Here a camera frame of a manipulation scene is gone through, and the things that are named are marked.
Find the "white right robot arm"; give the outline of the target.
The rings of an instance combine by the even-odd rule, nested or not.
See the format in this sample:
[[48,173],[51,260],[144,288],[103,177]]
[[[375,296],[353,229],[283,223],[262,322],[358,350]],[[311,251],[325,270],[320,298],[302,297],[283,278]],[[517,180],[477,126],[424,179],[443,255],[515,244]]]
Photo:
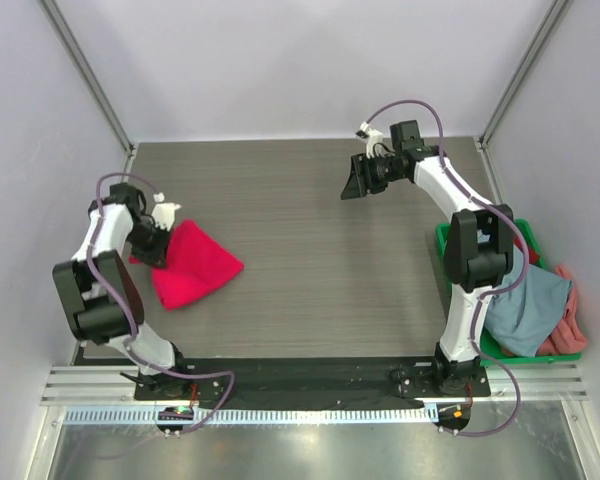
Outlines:
[[513,213],[506,205],[493,205],[464,181],[444,151],[425,144],[414,120],[392,125],[389,145],[367,122],[356,135],[365,150],[351,158],[341,199],[379,194],[392,182],[408,180],[427,193],[449,221],[443,254],[443,269],[452,285],[446,327],[430,367],[403,377],[422,379],[441,396],[464,394],[481,367],[477,349],[487,294],[500,287],[513,267]]

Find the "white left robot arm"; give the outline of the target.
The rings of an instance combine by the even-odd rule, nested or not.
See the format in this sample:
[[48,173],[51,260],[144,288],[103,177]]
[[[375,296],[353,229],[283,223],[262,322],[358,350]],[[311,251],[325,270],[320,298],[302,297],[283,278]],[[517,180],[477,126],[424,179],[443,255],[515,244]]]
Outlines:
[[121,182],[109,187],[88,209],[89,227],[70,260],[55,265],[52,279],[76,340],[104,345],[123,354],[138,368],[125,377],[137,387],[165,398],[180,398],[189,390],[183,356],[145,320],[144,305],[122,254],[151,268],[164,268],[177,203],[153,193],[147,208],[144,192]]

